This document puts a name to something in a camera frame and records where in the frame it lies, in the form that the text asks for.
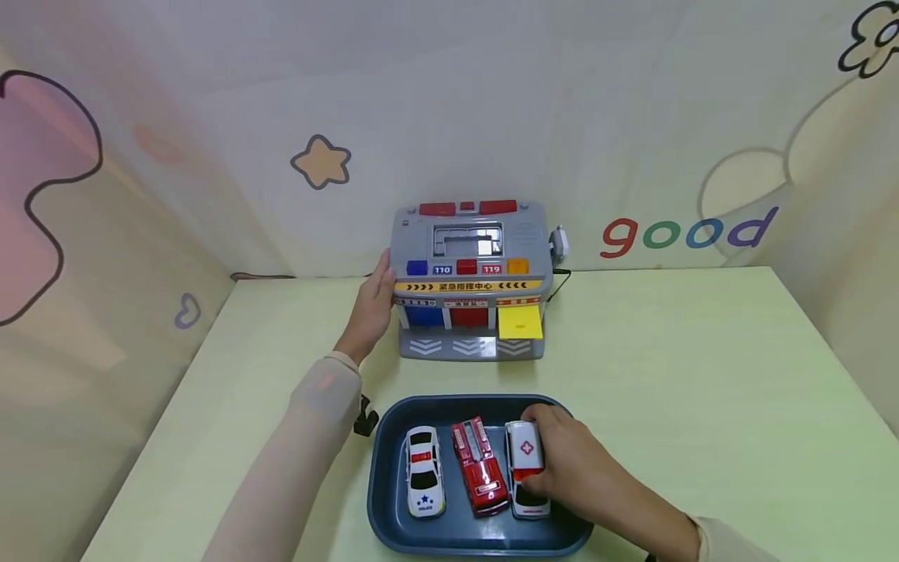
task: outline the white police car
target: white police car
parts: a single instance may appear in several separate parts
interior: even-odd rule
[[[429,425],[412,428],[405,435],[405,450],[409,513],[420,519],[436,517],[446,507],[437,430]]]
[[[524,489],[521,481],[543,472],[543,445],[537,425],[516,420],[505,425],[506,461],[512,492],[512,515],[519,519],[549,517],[549,500]]]

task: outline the toy emergency center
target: toy emergency center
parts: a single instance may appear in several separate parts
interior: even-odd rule
[[[534,201],[423,203],[396,213],[390,264],[403,357],[543,356],[543,308],[565,231]]]

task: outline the sleeve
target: sleeve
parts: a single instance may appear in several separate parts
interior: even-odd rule
[[[318,488],[359,415],[359,368],[339,352],[313,364],[225,510],[203,562],[290,562]]]
[[[699,529],[699,562],[778,562],[718,519],[690,516]]]

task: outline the white ambulance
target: white ambulance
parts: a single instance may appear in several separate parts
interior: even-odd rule
[[[533,495],[521,485],[526,477],[543,472],[543,445],[537,425],[516,420],[507,423],[505,429],[512,514],[519,519],[549,517],[549,500]]]

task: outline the light green table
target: light green table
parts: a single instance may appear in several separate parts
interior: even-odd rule
[[[237,284],[85,562],[200,559],[358,284]],[[767,268],[576,273],[547,306],[534,362],[400,360],[394,330],[362,370],[381,413],[418,394],[546,394],[681,509],[784,560],[899,556],[899,442]],[[296,560],[414,559],[369,527],[372,443],[344,446]],[[573,559],[642,555],[597,530]]]

